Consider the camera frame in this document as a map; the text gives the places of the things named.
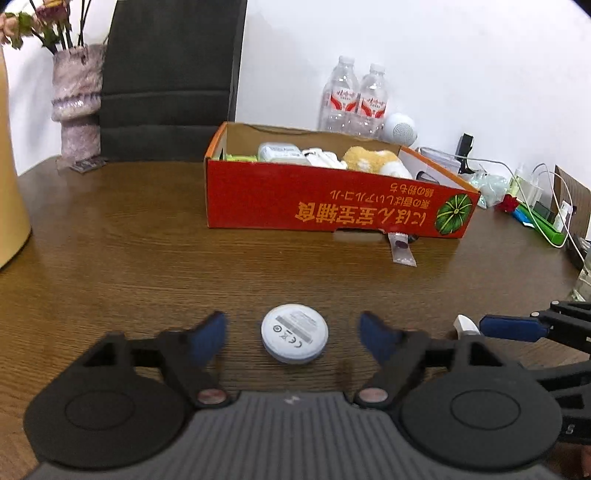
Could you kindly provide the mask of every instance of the green pumpkin graphic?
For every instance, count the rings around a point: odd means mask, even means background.
[[[442,235],[458,231],[468,220],[472,201],[465,193],[451,197],[438,211],[435,228]]]

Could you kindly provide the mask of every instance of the white wall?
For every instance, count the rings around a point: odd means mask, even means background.
[[[90,41],[114,5],[94,0]],[[60,149],[51,56],[28,40],[5,48],[19,172]],[[591,186],[591,20],[570,0],[248,0],[237,120],[314,128],[340,54],[360,77],[386,66],[389,111],[416,120],[417,144],[455,151],[468,132],[473,155],[558,163]]]

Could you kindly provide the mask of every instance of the red and white label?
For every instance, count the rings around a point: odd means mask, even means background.
[[[385,112],[386,102],[382,102],[372,96],[362,96],[359,100],[359,110],[357,113],[361,116],[383,118]]]
[[[357,93],[350,88],[334,88],[330,94],[330,107],[333,110],[354,112],[357,107]]]

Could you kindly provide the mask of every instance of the white round device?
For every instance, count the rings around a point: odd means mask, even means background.
[[[393,113],[384,122],[382,138],[386,142],[410,147],[417,139],[417,127],[408,115]]]
[[[329,328],[317,311],[290,303],[265,315],[261,335],[265,349],[276,360],[305,364],[322,353],[329,339]]]

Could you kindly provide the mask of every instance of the black chair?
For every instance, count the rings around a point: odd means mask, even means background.
[[[246,0],[120,0],[103,70],[102,155],[196,160],[234,120]]]

